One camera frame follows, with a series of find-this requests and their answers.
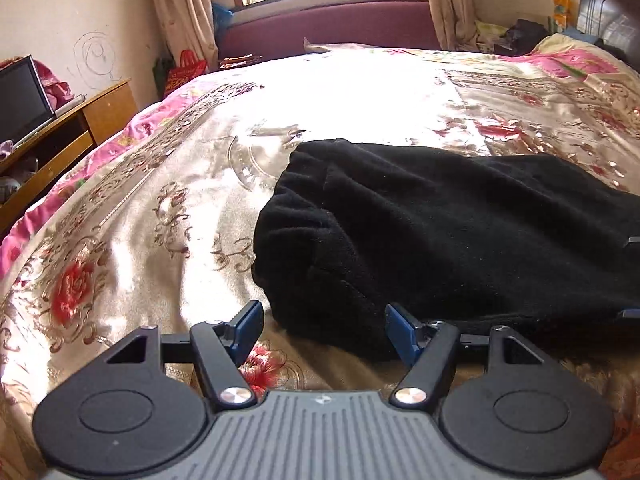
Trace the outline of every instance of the curtain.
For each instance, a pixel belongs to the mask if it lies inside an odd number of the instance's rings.
[[[211,0],[154,0],[164,38],[176,64],[184,49],[193,50],[209,68],[218,65]]]
[[[476,46],[474,0],[429,0],[429,5],[442,49]]]

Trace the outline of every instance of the bed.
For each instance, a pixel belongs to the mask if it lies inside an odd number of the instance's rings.
[[[30,478],[30,433],[49,390],[130,330],[183,332],[228,320],[250,299],[266,326],[241,371],[268,388],[376,388],[399,362],[372,364],[279,328],[250,267],[257,215],[289,153],[345,138],[462,155],[550,153],[640,194],[640,78],[590,44],[556,35],[530,56],[335,45],[318,54],[204,75],[140,112],[31,208],[0,251],[0,462]],[[545,348],[607,397],[616,436],[608,478],[640,468],[640,355],[612,346]],[[482,373],[459,370],[456,384]],[[168,368],[193,383],[187,365]],[[61,438],[64,428],[60,428]]]

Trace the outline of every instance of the gray ribbed surface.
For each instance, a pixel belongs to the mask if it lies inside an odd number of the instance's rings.
[[[50,472],[47,480],[69,477]],[[488,480],[430,417],[377,392],[271,392],[256,408],[220,416],[201,446],[149,480]],[[602,477],[589,471],[574,480]]]

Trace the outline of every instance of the wooden desk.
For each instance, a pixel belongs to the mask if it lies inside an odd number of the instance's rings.
[[[138,111],[129,80],[120,81],[55,119],[0,160],[0,175],[11,175],[26,158],[38,171],[0,205],[0,240],[24,211],[90,149],[123,129]]]

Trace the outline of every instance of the red shopping bag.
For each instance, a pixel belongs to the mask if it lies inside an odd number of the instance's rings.
[[[180,66],[169,70],[162,98],[164,99],[176,88],[180,88],[185,83],[204,74],[206,69],[207,62],[199,60],[193,50],[183,50],[180,53]]]

